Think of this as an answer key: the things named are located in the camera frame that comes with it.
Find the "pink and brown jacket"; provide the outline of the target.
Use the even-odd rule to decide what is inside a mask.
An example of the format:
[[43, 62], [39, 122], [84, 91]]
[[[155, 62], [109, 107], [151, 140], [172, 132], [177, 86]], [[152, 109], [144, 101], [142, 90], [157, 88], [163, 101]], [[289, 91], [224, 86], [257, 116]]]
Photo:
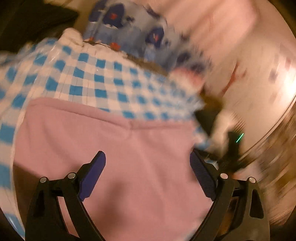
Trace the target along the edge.
[[103, 237], [188, 240], [212, 205], [190, 166], [193, 130], [191, 120], [129, 120], [69, 101], [30, 101], [13, 167], [21, 219], [41, 177], [63, 178], [103, 151], [106, 165], [84, 201]]

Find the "pink clothes pile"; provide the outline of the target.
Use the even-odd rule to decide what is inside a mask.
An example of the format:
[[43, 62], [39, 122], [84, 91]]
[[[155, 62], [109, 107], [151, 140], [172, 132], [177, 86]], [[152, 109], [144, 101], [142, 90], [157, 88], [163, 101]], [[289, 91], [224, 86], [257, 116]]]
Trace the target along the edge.
[[169, 74], [170, 80], [175, 80], [186, 92], [199, 94], [204, 86], [203, 76], [186, 68], [176, 68]]

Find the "whale pattern curtain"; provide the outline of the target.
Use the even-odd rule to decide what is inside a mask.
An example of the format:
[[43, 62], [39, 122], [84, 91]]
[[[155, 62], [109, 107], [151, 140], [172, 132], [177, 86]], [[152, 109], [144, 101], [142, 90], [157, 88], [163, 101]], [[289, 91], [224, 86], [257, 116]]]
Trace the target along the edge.
[[204, 52], [190, 43], [189, 36], [177, 32], [152, 8], [132, 1], [97, 1], [83, 39], [114, 45], [167, 72], [182, 67], [201, 74], [212, 66]]

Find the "white quilted pillow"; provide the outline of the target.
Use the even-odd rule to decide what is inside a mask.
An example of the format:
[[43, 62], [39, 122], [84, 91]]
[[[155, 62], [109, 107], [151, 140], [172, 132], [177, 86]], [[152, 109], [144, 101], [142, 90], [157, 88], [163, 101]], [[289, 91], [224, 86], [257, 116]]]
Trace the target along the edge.
[[219, 158], [224, 156], [232, 145], [238, 145], [243, 136], [245, 122], [235, 112], [222, 109], [215, 118], [209, 150]]

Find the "white quilted blanket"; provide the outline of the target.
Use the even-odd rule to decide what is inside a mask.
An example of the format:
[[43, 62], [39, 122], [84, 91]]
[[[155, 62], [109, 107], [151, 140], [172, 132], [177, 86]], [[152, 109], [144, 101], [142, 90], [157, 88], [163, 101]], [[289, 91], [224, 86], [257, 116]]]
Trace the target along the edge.
[[63, 30], [60, 40], [69, 40], [79, 46], [82, 46], [84, 43], [81, 33], [74, 28], [66, 28]]

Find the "blue white checkered quilt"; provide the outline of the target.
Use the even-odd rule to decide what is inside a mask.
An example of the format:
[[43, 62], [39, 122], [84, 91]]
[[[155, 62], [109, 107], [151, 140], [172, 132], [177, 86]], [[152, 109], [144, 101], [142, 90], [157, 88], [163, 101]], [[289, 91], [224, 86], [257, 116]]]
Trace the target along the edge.
[[1, 52], [1, 209], [17, 234], [25, 231], [13, 182], [14, 138], [29, 101], [51, 97], [145, 121], [185, 121], [203, 101], [178, 84], [104, 45], [44, 39]]

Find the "black garment pile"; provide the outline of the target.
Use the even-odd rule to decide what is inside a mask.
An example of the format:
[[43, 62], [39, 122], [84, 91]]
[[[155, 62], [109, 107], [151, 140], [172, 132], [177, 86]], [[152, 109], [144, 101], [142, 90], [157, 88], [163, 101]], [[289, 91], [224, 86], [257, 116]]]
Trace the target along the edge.
[[16, 53], [27, 42], [59, 38], [79, 13], [44, 1], [1, 1], [1, 51]]

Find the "olive brown garment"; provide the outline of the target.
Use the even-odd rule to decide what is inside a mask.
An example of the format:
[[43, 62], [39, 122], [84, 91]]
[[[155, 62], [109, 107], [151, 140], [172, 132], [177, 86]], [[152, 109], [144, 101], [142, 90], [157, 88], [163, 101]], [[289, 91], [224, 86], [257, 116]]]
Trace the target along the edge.
[[207, 136], [210, 136], [215, 119], [223, 109], [223, 101], [221, 98], [204, 92], [200, 93], [200, 97], [205, 105], [202, 109], [194, 111], [194, 116]]

